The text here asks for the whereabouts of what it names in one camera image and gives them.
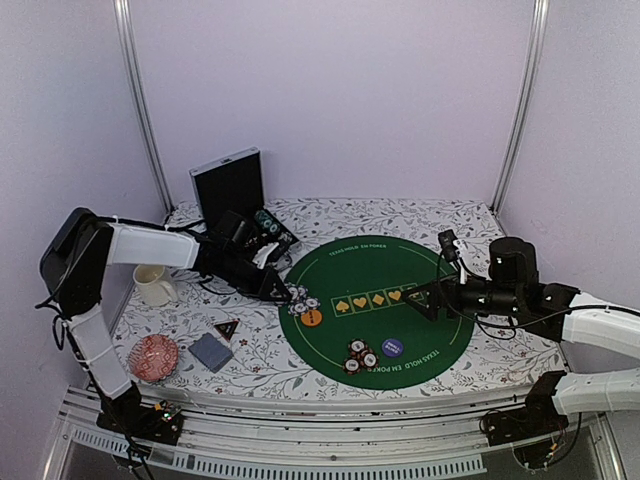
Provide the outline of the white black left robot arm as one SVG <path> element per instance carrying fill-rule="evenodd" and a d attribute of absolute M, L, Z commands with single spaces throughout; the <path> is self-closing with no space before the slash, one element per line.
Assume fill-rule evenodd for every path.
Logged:
<path fill-rule="evenodd" d="M 267 264 L 267 248 L 251 251 L 230 231 L 200 233 L 117 216 L 99 216 L 88 208 L 73 210 L 46 248 L 39 274 L 47 295 L 36 309 L 52 310 L 66 328 L 76 358 L 106 402 L 111 419 L 128 434 L 148 426 L 148 412 L 121 364 L 111 337 L 112 318 L 104 315 L 104 287 L 114 269 L 131 296 L 138 265 L 192 271 L 224 280 L 241 295 L 263 302 L 285 303 L 291 294 Z"/>

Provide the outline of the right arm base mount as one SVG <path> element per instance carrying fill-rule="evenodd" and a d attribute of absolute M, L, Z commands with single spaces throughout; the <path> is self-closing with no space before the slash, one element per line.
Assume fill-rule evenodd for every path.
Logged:
<path fill-rule="evenodd" d="M 568 417 L 559 414 L 553 401 L 547 396 L 528 397 L 524 405 L 517 409 L 489 410 L 479 421 L 479 429 L 490 446 L 547 435 L 546 440 L 513 450 L 516 460 L 529 469 L 539 469 L 551 464 L 568 426 Z"/>

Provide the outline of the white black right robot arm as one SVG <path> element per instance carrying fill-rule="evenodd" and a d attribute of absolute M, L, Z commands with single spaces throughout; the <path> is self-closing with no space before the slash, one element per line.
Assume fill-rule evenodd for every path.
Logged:
<path fill-rule="evenodd" d="M 511 319 L 510 329 L 556 343 L 592 345 L 633 358 L 639 355 L 638 311 L 577 287 L 540 282 L 534 246 L 517 237 L 491 242 L 487 276 L 460 270 L 406 290 L 401 298 L 432 322 L 458 318 L 489 327 L 488 317 L 502 316 Z M 637 369 L 597 374 L 553 371 L 534 384 L 516 422 L 524 435 L 537 436 L 556 415 L 638 407 Z"/>

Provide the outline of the orange big blind button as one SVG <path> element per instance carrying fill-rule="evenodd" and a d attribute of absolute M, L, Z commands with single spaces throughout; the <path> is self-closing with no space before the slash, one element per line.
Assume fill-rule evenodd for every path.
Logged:
<path fill-rule="evenodd" d="M 319 310 L 309 310 L 300 316 L 301 323 L 306 327 L 317 327 L 321 324 L 323 315 Z"/>

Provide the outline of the red black 100 chip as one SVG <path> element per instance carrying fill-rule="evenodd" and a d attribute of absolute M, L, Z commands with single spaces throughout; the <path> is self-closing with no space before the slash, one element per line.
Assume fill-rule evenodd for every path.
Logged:
<path fill-rule="evenodd" d="M 368 349 L 368 345 L 362 339 L 353 339 L 348 343 L 348 351 L 351 356 L 357 357 Z"/>

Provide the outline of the purple small blind button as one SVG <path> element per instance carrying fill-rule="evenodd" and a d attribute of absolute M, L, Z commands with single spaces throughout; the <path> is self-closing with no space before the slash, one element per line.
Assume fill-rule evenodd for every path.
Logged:
<path fill-rule="evenodd" d="M 381 349 L 383 354 L 389 358 L 398 358 L 404 353 L 403 343 L 395 338 L 384 340 Z"/>

